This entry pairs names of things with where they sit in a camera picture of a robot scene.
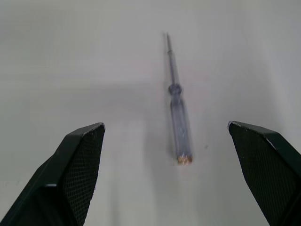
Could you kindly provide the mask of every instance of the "white surface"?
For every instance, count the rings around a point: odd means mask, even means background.
[[[300,3],[280,0],[0,2],[0,218],[64,135],[106,125],[85,225],[267,226],[229,120],[301,150]],[[169,31],[194,162],[174,166]]]

